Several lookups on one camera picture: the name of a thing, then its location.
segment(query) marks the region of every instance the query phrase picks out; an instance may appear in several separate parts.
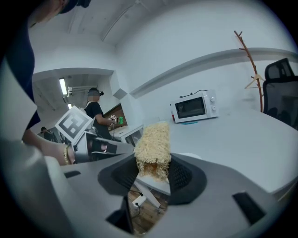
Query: white microwave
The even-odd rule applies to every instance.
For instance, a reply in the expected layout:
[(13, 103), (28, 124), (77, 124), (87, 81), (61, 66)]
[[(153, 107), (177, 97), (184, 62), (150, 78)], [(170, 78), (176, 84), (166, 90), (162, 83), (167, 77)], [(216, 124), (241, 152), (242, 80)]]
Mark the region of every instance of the white microwave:
[(170, 103), (176, 123), (218, 117), (215, 90), (199, 91)]

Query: black and white marker board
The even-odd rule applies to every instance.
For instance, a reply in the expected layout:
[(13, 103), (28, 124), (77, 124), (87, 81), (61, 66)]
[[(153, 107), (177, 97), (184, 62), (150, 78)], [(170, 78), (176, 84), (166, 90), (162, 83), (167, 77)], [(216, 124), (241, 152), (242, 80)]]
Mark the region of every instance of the black and white marker board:
[(73, 106), (60, 118), (55, 127), (72, 144), (75, 144), (92, 122), (93, 119), (91, 117), (87, 116), (76, 106)]

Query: ceiling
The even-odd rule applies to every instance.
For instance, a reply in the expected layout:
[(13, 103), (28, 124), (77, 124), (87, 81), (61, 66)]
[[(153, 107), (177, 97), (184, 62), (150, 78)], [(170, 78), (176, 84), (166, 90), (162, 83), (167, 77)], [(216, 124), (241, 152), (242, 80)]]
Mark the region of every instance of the ceiling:
[[(88, 8), (75, 7), (72, 11), (59, 14), (47, 23), (37, 24), (32, 30), (45, 27), (45, 29), (64, 31), (71, 35), (97, 35), (103, 42), (116, 46), (142, 19), (163, 7), (185, 1), (91, 0)], [(96, 85), (98, 80), (87, 74), (66, 75), (64, 78), (66, 86)], [(34, 82), (33, 92), (39, 113), (67, 107), (62, 99), (58, 78), (46, 78)], [(76, 93), (69, 100), (77, 107), (83, 107), (86, 95)]]
[[(61, 78), (65, 79), (66, 87), (71, 86), (96, 86), (100, 75), (78, 74), (66, 75)], [(33, 82), (33, 95), (37, 105), (38, 113), (45, 111), (55, 111), (67, 108), (63, 98), (59, 79), (48, 78)], [(69, 102), (77, 107), (84, 107), (87, 99), (87, 91), (73, 93), (68, 98)]]
[(168, 5), (186, 0), (91, 0), (89, 7), (75, 7), (49, 22), (35, 26), (70, 34), (92, 34), (116, 46), (142, 19)]

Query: power strip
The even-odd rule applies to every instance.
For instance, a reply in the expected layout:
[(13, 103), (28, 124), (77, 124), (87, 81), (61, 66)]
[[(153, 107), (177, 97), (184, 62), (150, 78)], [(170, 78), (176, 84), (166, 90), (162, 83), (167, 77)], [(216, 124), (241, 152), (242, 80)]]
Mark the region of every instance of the power strip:
[(139, 206), (141, 206), (142, 203), (145, 202), (145, 201), (146, 201), (146, 197), (143, 195), (143, 196), (139, 196), (139, 197), (137, 197), (136, 200), (134, 200), (134, 201), (132, 202), (132, 204), (133, 204), (135, 207), (138, 207), (135, 203), (137, 203)]

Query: fluorescent light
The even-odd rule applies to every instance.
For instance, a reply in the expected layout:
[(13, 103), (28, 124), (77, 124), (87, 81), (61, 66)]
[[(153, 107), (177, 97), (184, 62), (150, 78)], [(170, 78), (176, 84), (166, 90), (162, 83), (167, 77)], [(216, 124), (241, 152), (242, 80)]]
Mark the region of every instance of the fluorescent light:
[(66, 86), (65, 86), (64, 79), (59, 79), (59, 82), (60, 82), (60, 86), (61, 86), (61, 90), (62, 90), (63, 95), (66, 95), (67, 91), (66, 91)]

